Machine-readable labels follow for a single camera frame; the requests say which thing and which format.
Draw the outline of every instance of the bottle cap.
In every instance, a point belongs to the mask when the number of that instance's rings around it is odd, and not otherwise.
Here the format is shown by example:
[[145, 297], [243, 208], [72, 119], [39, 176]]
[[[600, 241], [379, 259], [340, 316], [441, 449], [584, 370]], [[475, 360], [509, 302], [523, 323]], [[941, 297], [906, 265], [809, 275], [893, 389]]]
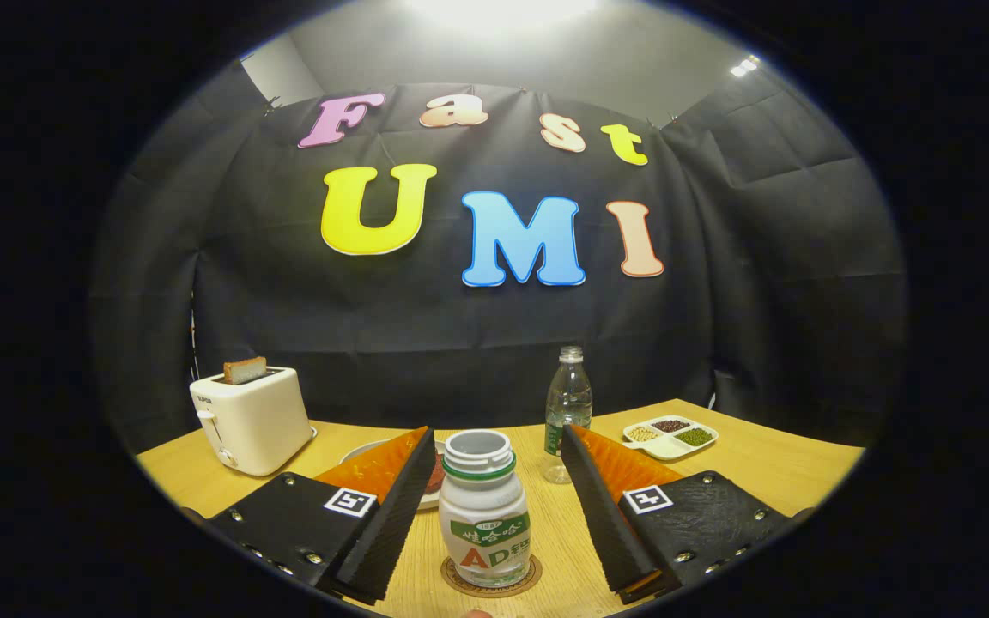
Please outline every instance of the bottle cap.
[[440, 460], [445, 474], [465, 481], [490, 481], [512, 472], [517, 457], [504, 433], [490, 429], [470, 429], [445, 439]]
[[560, 348], [560, 362], [561, 363], [581, 363], [582, 361], [582, 348], [578, 345], [564, 345]]

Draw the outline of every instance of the divided tray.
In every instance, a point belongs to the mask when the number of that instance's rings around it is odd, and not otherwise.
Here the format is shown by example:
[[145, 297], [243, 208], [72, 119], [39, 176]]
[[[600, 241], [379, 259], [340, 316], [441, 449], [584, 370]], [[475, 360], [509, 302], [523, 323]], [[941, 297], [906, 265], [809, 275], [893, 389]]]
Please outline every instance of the divided tray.
[[[684, 442], [685, 439], [692, 439], [701, 430], [707, 434], [707, 439], [701, 445], [690, 445]], [[628, 449], [644, 451], [651, 457], [659, 460], [676, 460], [690, 453], [696, 453], [719, 438], [719, 432], [706, 425], [679, 417], [679, 415], [665, 415], [664, 417], [652, 418], [643, 422], [633, 423], [624, 428], [624, 445]]]

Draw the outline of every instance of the ceiling light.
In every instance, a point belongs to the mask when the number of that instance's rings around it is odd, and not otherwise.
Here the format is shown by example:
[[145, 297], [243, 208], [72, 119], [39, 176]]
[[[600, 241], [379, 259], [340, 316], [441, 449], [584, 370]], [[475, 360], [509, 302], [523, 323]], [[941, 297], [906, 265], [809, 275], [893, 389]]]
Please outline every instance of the ceiling light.
[[582, 15], [597, 0], [405, 0], [423, 20], [468, 33], [521, 31]]

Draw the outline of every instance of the plastic water bottle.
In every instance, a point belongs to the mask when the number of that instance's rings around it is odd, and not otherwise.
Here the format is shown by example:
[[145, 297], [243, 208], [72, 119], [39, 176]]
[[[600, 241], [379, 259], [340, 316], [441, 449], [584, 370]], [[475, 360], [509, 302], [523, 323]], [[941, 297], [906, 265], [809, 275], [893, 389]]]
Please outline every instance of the plastic water bottle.
[[552, 378], [546, 406], [544, 450], [549, 460], [544, 466], [546, 480], [570, 482], [570, 475], [560, 458], [562, 431], [566, 425], [589, 429], [592, 414], [593, 391], [582, 368], [582, 348], [565, 345], [560, 348], [560, 368]]
[[457, 574], [475, 586], [510, 586], [529, 574], [532, 530], [517, 462], [498, 431], [470, 429], [445, 441], [440, 533]]

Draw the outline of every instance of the food on plate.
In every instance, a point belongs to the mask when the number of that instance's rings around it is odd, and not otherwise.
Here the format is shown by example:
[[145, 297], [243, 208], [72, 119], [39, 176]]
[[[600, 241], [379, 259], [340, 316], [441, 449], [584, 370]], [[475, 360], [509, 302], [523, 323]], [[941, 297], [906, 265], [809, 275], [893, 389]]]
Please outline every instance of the food on plate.
[[656, 439], [658, 436], [658, 433], [647, 429], [647, 427], [632, 427], [631, 430], [628, 430], [628, 437], [635, 439], [636, 442], [647, 442], [648, 439]]
[[445, 480], [445, 469], [440, 466], [440, 453], [434, 456], [436, 459], [433, 462], [433, 473], [429, 474], [429, 482], [427, 482], [427, 490], [425, 490], [427, 494], [439, 492], [440, 483]]
[[701, 429], [701, 427], [697, 427], [697, 429], [690, 429], [687, 432], [677, 434], [675, 435], [675, 438], [681, 439], [682, 442], [690, 446], [700, 446], [703, 445], [703, 443], [712, 441], [712, 435], [709, 432]]
[[659, 422], [651, 423], [651, 425], [652, 427], [658, 427], [658, 429], [662, 429], [667, 433], [689, 427], [689, 423], [677, 419], [660, 420]]

